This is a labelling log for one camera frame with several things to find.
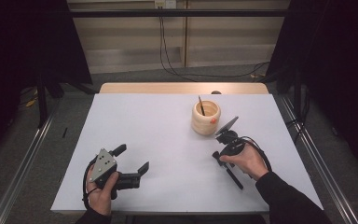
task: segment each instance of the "white paper sheet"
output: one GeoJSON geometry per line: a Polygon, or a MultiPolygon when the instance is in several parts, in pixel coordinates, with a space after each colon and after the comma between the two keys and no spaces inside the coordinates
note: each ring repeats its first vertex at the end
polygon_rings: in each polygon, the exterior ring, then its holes
{"type": "MultiPolygon", "coordinates": [[[[201,95],[222,110],[219,128],[240,118],[232,130],[250,136],[265,151],[283,180],[322,207],[272,95],[201,95]]],[[[135,173],[146,161],[149,171],[139,189],[123,189],[112,201],[125,213],[253,213],[268,205],[248,175],[238,175],[240,190],[212,154],[221,151],[214,135],[202,136],[190,126],[193,94],[95,95],[75,152],[51,210],[84,211],[82,180],[86,166],[100,148],[127,144],[117,157],[118,170],[135,173]]]]}

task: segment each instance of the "black sleeve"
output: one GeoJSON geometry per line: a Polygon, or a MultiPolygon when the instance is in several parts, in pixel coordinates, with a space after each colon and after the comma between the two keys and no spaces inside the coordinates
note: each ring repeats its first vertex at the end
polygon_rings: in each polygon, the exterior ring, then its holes
{"type": "Polygon", "coordinates": [[[276,174],[268,172],[255,185],[269,205],[271,223],[331,223],[318,205],[276,174]]]}
{"type": "Polygon", "coordinates": [[[86,213],[76,222],[76,224],[110,224],[112,217],[104,216],[96,211],[89,209],[86,213]]]}

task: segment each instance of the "wooden cup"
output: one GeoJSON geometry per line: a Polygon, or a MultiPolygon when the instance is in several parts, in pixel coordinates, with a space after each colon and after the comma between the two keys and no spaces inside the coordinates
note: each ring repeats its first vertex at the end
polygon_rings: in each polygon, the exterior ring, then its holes
{"type": "Polygon", "coordinates": [[[213,101],[202,101],[205,116],[202,115],[200,102],[194,104],[191,127],[194,131],[202,135],[209,135],[217,130],[220,119],[220,107],[213,101]]]}

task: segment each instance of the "wooden edge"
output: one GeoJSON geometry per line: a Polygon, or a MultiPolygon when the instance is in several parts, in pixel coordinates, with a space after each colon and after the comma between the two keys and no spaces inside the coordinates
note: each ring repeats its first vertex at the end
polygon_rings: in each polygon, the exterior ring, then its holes
{"type": "Polygon", "coordinates": [[[118,82],[104,83],[100,93],[269,94],[263,83],[247,82],[118,82]]]}

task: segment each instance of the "human hand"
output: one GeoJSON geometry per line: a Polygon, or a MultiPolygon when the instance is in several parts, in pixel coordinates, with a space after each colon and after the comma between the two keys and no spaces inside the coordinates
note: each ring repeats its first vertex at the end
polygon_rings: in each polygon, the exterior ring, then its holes
{"type": "MultiPolygon", "coordinates": [[[[91,165],[87,173],[88,180],[91,177],[91,173],[93,169],[94,169],[94,165],[91,165]]],[[[107,179],[103,189],[98,189],[97,184],[95,184],[95,182],[89,182],[89,181],[87,182],[87,186],[86,186],[87,192],[90,192],[89,206],[97,213],[104,216],[110,216],[112,212],[110,195],[113,186],[117,182],[117,179],[118,179],[118,172],[112,173],[107,179]]]]}
{"type": "Polygon", "coordinates": [[[256,181],[269,171],[260,154],[249,144],[245,144],[243,151],[238,155],[223,155],[219,160],[236,164],[244,173],[250,175],[256,181]]]}

